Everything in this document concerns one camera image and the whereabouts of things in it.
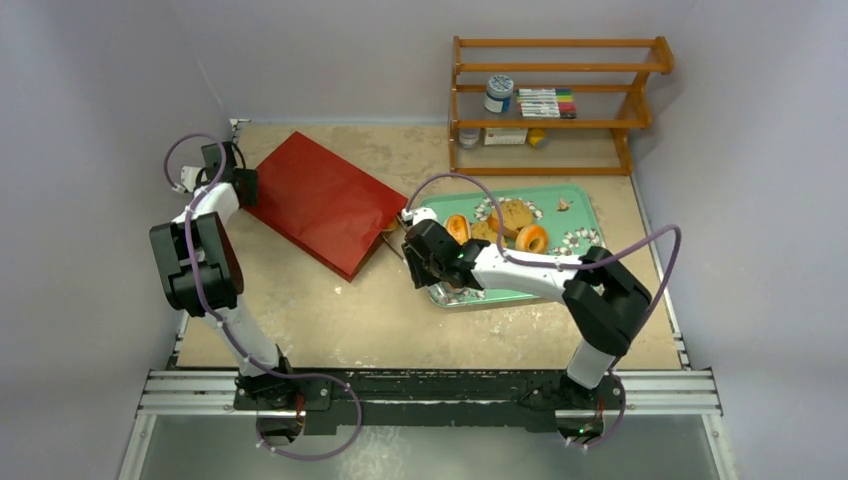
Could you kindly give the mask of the long glazed fake bread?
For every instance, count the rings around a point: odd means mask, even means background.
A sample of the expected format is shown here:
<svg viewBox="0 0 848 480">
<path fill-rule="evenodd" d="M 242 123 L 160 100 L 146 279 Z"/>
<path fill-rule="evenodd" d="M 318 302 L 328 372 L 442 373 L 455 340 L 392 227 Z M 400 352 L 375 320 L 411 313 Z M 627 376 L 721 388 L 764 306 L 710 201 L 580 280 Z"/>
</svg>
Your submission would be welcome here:
<svg viewBox="0 0 848 480">
<path fill-rule="evenodd" d="M 472 239 L 471 223 L 464 215 L 453 214 L 449 216 L 444 222 L 444 227 L 460 246 Z"/>
</svg>

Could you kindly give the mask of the round brown fake bread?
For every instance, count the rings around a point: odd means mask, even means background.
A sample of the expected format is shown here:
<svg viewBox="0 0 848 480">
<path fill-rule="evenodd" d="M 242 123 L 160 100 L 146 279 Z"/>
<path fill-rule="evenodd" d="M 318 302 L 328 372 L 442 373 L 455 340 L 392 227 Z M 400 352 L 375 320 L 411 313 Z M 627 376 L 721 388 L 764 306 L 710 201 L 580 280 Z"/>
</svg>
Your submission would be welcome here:
<svg viewBox="0 0 848 480">
<path fill-rule="evenodd" d="M 498 233 L 486 221 L 480 221 L 471 225 L 471 238 L 494 244 L 498 240 Z"/>
</svg>

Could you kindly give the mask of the brown crusty fake bread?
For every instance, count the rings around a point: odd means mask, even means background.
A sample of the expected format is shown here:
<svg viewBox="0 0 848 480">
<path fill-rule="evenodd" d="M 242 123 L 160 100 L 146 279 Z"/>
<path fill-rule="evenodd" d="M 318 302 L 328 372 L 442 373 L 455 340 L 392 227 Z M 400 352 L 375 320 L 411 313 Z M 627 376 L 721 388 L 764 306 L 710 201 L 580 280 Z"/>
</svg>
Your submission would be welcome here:
<svg viewBox="0 0 848 480">
<path fill-rule="evenodd" d="M 503 227 L 503 235 L 509 239 L 515 239 L 521 229 L 534 223 L 533 211 L 520 199 L 501 202 L 499 208 L 491 211 L 486 223 L 495 232 Z"/>
</svg>

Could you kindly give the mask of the red paper bag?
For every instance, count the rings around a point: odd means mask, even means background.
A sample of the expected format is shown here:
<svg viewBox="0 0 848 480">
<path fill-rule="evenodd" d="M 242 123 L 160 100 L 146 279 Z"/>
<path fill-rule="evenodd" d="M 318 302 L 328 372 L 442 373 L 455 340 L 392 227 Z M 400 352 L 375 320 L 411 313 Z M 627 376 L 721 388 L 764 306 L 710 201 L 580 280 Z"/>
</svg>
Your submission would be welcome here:
<svg viewBox="0 0 848 480">
<path fill-rule="evenodd" d="M 351 282 L 408 198 L 300 132 L 257 167 L 247 211 Z"/>
</svg>

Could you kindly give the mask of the round pale fake bun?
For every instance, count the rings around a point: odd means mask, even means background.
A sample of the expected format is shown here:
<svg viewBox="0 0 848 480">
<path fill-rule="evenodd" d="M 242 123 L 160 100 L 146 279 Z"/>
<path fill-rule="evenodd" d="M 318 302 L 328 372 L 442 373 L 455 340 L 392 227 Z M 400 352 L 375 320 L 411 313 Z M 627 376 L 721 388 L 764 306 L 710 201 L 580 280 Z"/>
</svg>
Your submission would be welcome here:
<svg viewBox="0 0 848 480">
<path fill-rule="evenodd" d="M 542 226 L 529 224 L 519 230 L 514 246 L 518 251 L 545 255 L 549 247 L 549 236 Z"/>
</svg>

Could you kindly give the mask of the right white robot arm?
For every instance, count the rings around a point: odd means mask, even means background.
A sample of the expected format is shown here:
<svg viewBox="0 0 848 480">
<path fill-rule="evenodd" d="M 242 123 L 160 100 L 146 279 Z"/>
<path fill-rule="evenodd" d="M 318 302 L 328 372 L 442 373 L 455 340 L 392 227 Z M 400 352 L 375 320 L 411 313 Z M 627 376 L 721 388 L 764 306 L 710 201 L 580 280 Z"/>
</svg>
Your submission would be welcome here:
<svg viewBox="0 0 848 480">
<path fill-rule="evenodd" d="M 621 263 L 592 247 L 582 256 L 546 256 L 498 242 L 459 243 L 434 219 L 411 222 L 402 245 L 414 285 L 510 290 L 563 305 L 582 340 L 561 381 L 564 399 L 584 407 L 607 371 L 630 349 L 656 306 L 655 297 Z"/>
</svg>

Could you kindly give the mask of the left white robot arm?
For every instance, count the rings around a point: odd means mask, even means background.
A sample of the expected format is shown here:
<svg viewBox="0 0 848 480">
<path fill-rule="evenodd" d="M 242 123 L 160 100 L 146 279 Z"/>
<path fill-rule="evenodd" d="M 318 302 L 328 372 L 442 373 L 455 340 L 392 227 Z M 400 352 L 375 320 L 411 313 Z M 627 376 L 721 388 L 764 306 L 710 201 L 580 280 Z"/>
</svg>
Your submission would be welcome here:
<svg viewBox="0 0 848 480">
<path fill-rule="evenodd" d="M 298 382 L 288 359 L 259 327 L 243 298 L 244 276 L 226 232 L 240 206 L 235 153 L 238 148 L 208 134 L 189 134 L 169 147 L 163 170 L 184 142 L 202 138 L 205 166 L 192 188 L 167 180 L 191 194 L 183 212 L 149 231 L 155 263 L 170 306 L 199 318 L 227 344 L 238 361 L 236 384 L 252 399 L 284 409 L 297 399 Z"/>
</svg>

